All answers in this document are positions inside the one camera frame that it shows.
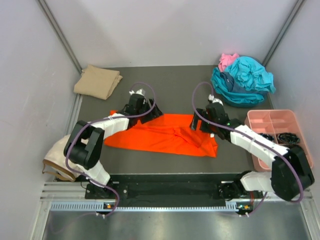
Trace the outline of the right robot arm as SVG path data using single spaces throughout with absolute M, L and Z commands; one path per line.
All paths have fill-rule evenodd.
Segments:
M 314 176 L 304 150 L 276 144 L 251 130 L 237 118 L 230 119 L 224 106 L 211 102 L 204 109 L 195 108 L 190 127 L 213 133 L 231 144 L 238 146 L 269 168 L 269 172 L 244 171 L 231 183 L 234 194 L 245 198 L 252 191 L 272 192 L 288 202 L 300 202 L 304 191 L 314 182 Z

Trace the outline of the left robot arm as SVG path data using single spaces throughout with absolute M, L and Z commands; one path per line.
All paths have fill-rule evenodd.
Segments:
M 90 194 L 98 199 L 109 198 L 114 187 L 110 183 L 110 174 L 100 161 L 104 140 L 131 129 L 137 123 L 144 124 L 162 115 L 155 99 L 142 93 L 132 93 L 121 110 L 99 120 L 78 121 L 63 150 L 66 168 L 89 180 Z

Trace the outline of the orange t shirt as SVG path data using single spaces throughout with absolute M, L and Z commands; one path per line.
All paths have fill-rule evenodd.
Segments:
M 217 157 L 215 138 L 199 128 L 192 130 L 192 119 L 192 114 L 165 113 L 144 124 L 139 121 L 132 128 L 107 137 L 104 145 L 134 151 Z

